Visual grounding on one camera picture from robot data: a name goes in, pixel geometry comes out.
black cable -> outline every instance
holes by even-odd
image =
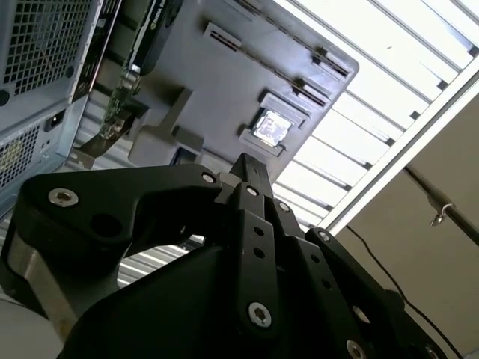
[[[456,349],[456,347],[451,343],[451,341],[441,332],[439,328],[431,321],[431,319],[427,318],[427,316],[422,313],[413,303],[411,303],[406,296],[404,295],[403,290],[397,283],[397,281],[393,278],[391,273],[382,265],[382,263],[376,258],[374,255],[373,251],[369,248],[369,245],[367,242],[362,238],[353,228],[351,228],[349,225],[346,226],[348,230],[351,231],[352,234],[354,234],[366,247],[366,251],[369,253],[371,258],[373,258],[374,262],[382,269],[382,271],[388,276],[389,280],[394,284],[394,286],[397,288],[397,291],[399,292],[400,296],[403,297],[403,300],[406,304],[408,304],[422,319],[424,319],[427,324],[429,324],[436,332],[439,334],[439,336],[448,344],[448,346],[451,348],[451,350],[454,352],[455,355],[457,355],[458,358],[463,359],[463,356],[459,351]]]

gray plastic panel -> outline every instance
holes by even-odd
[[[315,64],[310,50],[235,1],[185,1],[164,42],[155,70],[142,80],[138,99],[155,114],[148,117],[150,122],[146,124],[156,126],[181,90],[191,90],[193,95],[176,125],[203,137],[205,148],[227,162],[234,162],[242,152],[252,154],[268,164],[275,179],[345,90],[357,73],[358,65],[274,1],[256,2],[270,19],[310,47],[322,49],[350,74],[345,79],[335,78],[323,64]],[[241,44],[250,56],[212,39],[207,28],[221,29],[223,32],[217,32],[222,37],[232,44]],[[321,108],[302,101],[293,92],[291,84],[264,64],[295,81],[315,81],[323,87],[322,92],[327,94],[329,102]],[[308,118],[301,126],[293,126],[281,142],[284,150],[271,153],[259,150],[249,141],[241,142],[239,138],[244,128],[253,127],[267,92],[275,94]],[[163,156],[165,153],[160,150],[161,146],[155,156],[152,155],[149,134],[139,132],[130,160],[142,164],[149,162],[150,165],[168,164],[169,159]]]
[[[0,133],[66,107],[101,1],[0,1]]]

wall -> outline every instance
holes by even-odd
[[[479,224],[478,113],[479,97],[411,164],[443,190],[476,225]],[[409,300],[466,355],[479,348],[479,248],[450,220],[430,227],[434,215],[424,193],[403,171],[350,226],[368,242]],[[338,240],[381,284],[394,288],[348,229],[338,234]],[[433,332],[421,319],[418,322],[430,334]],[[441,343],[435,334],[433,337]]]

metal mesh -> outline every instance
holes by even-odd
[[[101,15],[109,15],[110,13],[113,13],[116,3],[117,0],[105,0],[105,2],[103,2]]]
[[[4,84],[15,83],[15,95],[67,74],[91,3],[92,0],[18,1],[4,77]]]
[[[0,188],[17,178],[30,165],[40,125],[0,147]]]

metal frame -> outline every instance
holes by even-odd
[[[475,58],[393,147],[323,219],[339,233],[427,144],[479,93],[479,58]]]

